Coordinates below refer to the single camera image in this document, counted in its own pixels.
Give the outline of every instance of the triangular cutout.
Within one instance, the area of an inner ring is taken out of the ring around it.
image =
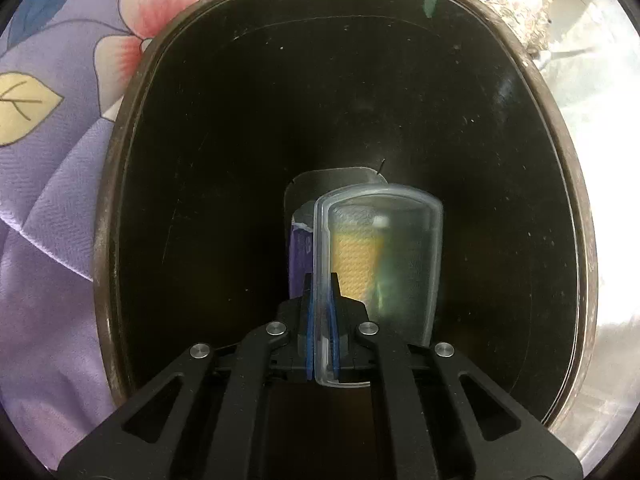
[[[520,421],[501,406],[469,375],[460,376],[462,389],[485,440],[497,440],[520,427]]]
[[[155,397],[125,422],[122,429],[150,444],[157,442],[181,387],[182,378],[174,377]]]

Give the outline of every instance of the container lid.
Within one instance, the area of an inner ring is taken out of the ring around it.
[[[331,273],[343,296],[364,303],[369,319],[405,341],[429,344],[442,247],[442,204],[421,190],[356,184],[320,197],[314,210],[315,375],[340,383]]]

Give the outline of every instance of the black bin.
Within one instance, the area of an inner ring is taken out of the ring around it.
[[[98,331],[117,402],[287,299],[283,196],[367,166],[444,204],[434,340],[541,420],[593,336],[586,189],[530,57],[472,0],[204,0],[151,43],[98,200]]]

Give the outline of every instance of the pink and white flower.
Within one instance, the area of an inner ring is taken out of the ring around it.
[[[95,47],[94,63],[102,117],[115,120],[125,88],[148,44],[176,14],[197,1],[119,0],[120,15],[132,34],[107,36]]]

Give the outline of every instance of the yellow leaf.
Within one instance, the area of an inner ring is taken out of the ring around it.
[[[23,138],[60,104],[62,96],[33,76],[0,74],[0,146]]]

